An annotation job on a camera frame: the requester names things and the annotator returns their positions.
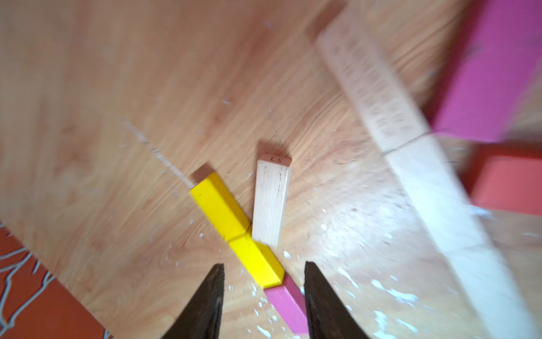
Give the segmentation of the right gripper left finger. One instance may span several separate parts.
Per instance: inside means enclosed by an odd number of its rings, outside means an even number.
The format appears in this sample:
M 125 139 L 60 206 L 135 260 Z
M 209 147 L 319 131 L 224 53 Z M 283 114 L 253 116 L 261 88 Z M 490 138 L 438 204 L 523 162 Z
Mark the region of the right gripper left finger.
M 224 301 L 224 264 L 215 264 L 163 339 L 217 339 Z

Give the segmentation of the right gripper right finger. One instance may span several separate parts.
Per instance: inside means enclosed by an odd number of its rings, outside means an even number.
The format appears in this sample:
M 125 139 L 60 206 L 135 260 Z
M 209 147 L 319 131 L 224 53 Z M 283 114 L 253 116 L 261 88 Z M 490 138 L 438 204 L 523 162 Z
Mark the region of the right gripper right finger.
M 309 338 L 368 339 L 315 262 L 305 263 L 304 275 Z

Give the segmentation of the magenta block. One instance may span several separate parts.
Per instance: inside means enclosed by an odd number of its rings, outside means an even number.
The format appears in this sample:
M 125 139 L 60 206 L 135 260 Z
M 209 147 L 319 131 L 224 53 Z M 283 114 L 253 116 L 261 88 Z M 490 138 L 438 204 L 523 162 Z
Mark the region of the magenta block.
M 282 285 L 266 288 L 264 293 L 292 333 L 296 335 L 309 334 L 305 298 L 287 273 Z
M 430 106 L 433 133 L 502 141 L 540 60 L 540 1 L 473 1 Z

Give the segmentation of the yellow block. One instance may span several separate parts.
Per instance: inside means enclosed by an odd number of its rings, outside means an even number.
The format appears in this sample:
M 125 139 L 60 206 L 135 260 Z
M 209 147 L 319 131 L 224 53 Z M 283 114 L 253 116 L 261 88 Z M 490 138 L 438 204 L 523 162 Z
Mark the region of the yellow block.
M 230 242 L 244 236 L 250 221 L 216 172 L 194 186 L 190 193 L 221 237 Z
M 249 233 L 230 241 L 229 246 L 261 288 L 282 285 L 285 270 L 268 246 L 253 240 Z

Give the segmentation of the yellow block front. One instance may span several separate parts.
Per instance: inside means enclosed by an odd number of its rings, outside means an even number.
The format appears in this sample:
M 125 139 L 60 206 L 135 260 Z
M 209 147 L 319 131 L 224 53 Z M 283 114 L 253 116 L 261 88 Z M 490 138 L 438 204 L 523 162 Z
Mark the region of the yellow block front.
M 250 221 L 216 172 L 194 186 L 190 193 L 221 237 L 230 242 L 244 236 Z

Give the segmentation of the natural wood block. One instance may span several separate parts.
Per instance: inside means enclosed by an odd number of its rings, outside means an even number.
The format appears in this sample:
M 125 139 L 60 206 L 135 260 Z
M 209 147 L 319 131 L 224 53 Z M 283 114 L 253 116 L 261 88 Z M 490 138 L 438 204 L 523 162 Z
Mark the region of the natural wood block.
M 277 247 L 288 197 L 292 160 L 263 154 L 258 158 L 252 238 L 269 247 Z
M 426 118 L 355 7 L 337 14 L 316 46 L 382 152 L 437 147 Z
M 436 248 L 443 254 L 491 245 L 439 142 L 425 135 L 385 155 Z
M 471 306 L 492 338 L 540 338 L 535 318 L 508 263 L 494 247 L 445 254 Z

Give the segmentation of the red building block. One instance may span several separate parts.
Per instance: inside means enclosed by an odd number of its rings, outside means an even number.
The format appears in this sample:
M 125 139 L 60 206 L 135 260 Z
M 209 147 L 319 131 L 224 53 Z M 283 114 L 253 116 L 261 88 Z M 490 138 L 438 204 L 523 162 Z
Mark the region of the red building block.
M 480 145 L 462 181 L 474 206 L 541 215 L 540 148 Z

